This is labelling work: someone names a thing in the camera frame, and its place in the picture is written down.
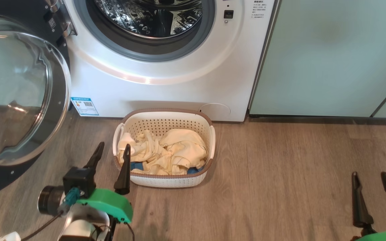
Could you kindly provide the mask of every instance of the yellow fabric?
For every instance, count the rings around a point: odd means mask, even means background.
[[[205,142],[193,130],[172,129],[162,137],[149,130],[138,136],[138,142],[129,133],[123,134],[118,143],[119,163],[123,164],[126,144],[131,145],[131,162],[143,162],[144,171],[132,172],[154,175],[183,175],[190,167],[205,165],[207,149]]]

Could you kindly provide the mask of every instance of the basket handle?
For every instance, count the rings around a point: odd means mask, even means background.
[[[214,126],[210,126],[211,127],[211,138],[212,138],[212,142],[211,142],[211,154],[209,156],[210,159],[214,159],[214,153],[215,153],[215,129],[214,129]]]
[[[114,132],[114,137],[113,137],[113,155],[116,156],[117,155],[117,137],[118,135],[120,135],[120,137],[123,135],[123,128],[124,127],[124,123],[120,123],[120,125],[117,126],[117,128],[115,128],[115,132]]]

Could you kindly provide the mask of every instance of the round door glass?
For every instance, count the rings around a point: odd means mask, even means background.
[[[40,154],[69,104],[69,70],[60,52],[0,17],[0,165]]]
[[[200,0],[95,0],[101,12],[124,31],[165,39],[194,28],[202,18]]]

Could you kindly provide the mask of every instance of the blue and white sticker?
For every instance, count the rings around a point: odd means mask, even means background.
[[[90,98],[71,97],[71,101],[80,115],[99,115]]]

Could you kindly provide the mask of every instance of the blue cloth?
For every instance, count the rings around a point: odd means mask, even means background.
[[[202,166],[201,168],[197,169],[196,167],[190,167],[187,170],[187,174],[195,174],[203,170],[205,166]],[[139,169],[141,171],[144,171],[144,166],[142,165],[142,162],[131,162],[130,163],[130,170],[132,171],[133,169]]]

